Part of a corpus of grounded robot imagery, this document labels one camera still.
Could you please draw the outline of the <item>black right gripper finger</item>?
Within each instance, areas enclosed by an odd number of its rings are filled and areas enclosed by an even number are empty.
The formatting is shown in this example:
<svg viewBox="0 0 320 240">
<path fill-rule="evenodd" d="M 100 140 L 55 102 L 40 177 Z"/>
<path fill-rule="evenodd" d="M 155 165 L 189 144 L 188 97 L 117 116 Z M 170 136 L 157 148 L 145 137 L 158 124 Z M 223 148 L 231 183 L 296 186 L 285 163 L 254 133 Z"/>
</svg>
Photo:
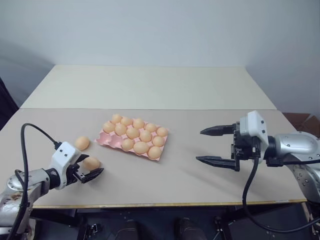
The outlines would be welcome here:
<svg viewBox="0 0 320 240">
<path fill-rule="evenodd" d="M 231 169 L 236 172 L 240 171 L 240 161 L 237 159 L 224 159 L 220 156 L 197 156 L 196 159 L 213 167 Z"/>
<path fill-rule="evenodd" d="M 200 131 L 200 134 L 207 136 L 223 136 L 223 135 L 233 135 L 236 130 L 236 124 L 231 125 L 216 125 L 208 127 Z"/>
</svg>

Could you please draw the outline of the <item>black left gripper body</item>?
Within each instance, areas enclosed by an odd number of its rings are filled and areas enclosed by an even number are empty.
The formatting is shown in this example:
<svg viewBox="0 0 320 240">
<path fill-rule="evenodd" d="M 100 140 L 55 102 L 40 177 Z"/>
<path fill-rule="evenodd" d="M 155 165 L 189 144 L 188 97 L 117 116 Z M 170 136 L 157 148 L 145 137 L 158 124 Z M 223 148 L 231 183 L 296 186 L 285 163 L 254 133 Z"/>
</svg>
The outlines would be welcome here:
<svg viewBox="0 0 320 240">
<path fill-rule="evenodd" d="M 78 170 L 80 168 L 80 160 L 77 160 L 74 164 L 71 164 L 68 166 L 66 170 L 66 186 L 69 186 L 71 184 L 76 183 L 77 181 L 80 181 L 82 184 L 84 184 L 86 181 L 84 176 L 81 176 L 80 173 L 78 173 Z"/>
</svg>

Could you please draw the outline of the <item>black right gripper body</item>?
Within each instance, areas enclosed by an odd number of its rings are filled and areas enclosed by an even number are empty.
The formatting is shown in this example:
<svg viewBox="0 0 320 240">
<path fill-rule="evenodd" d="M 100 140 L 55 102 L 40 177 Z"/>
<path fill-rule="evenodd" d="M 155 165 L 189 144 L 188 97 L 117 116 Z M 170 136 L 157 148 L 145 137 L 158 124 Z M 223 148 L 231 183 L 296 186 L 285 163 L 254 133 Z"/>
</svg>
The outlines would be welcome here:
<svg viewBox="0 0 320 240">
<path fill-rule="evenodd" d="M 261 157 L 261 141 L 257 136 L 241 135 L 240 122 L 235 123 L 233 132 L 233 144 L 231 145 L 231 159 L 236 166 L 240 165 L 240 160 L 256 160 Z"/>
</svg>

